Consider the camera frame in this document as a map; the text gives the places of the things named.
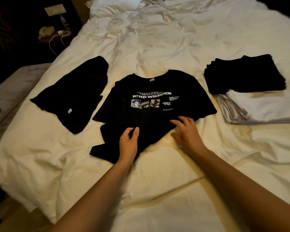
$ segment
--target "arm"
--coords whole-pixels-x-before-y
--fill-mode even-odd
[[[66,214],[54,225],[51,232],[101,231],[112,209],[120,198],[120,189],[133,163],[138,146],[139,128],[131,139],[127,128],[120,137],[120,156],[114,164]]]
[[[215,184],[217,190],[252,231],[290,231],[290,205],[222,160],[203,144],[193,119],[171,120],[181,134],[171,133]]]

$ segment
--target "white bedsheet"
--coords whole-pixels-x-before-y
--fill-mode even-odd
[[[102,123],[91,120],[73,135],[29,101],[84,61],[101,55],[109,63],[99,108],[115,81],[128,74],[151,78],[182,70],[207,90],[203,70],[211,60],[262,54],[273,56],[290,92],[290,19],[255,0],[153,0],[138,11],[90,20],[0,141],[0,185],[27,209],[39,207],[56,222],[111,167],[89,156],[93,145],[103,143]],[[228,125],[210,98],[218,113],[197,122],[206,146],[290,203],[290,124]],[[170,133],[140,155],[112,231],[224,230],[240,229]]]

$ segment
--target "folded white shirt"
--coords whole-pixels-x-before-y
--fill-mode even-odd
[[[238,93],[229,90],[217,101],[227,123],[290,123],[290,94],[284,91]]]

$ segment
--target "headboard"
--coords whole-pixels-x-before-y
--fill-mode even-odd
[[[89,0],[71,0],[81,22],[85,24],[89,19],[89,8],[85,5],[85,3]]]

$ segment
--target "hand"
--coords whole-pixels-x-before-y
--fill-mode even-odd
[[[180,135],[171,133],[171,136],[181,146],[182,150],[191,157],[207,151],[208,149],[202,142],[194,120],[184,116],[179,116],[178,118],[180,118],[183,123],[178,120],[170,121],[179,128],[181,133]]]
[[[134,158],[136,156],[136,152],[138,151],[138,136],[140,129],[136,127],[131,139],[129,138],[129,133],[133,128],[127,128],[119,141],[119,161],[123,161],[129,166],[133,163]]]

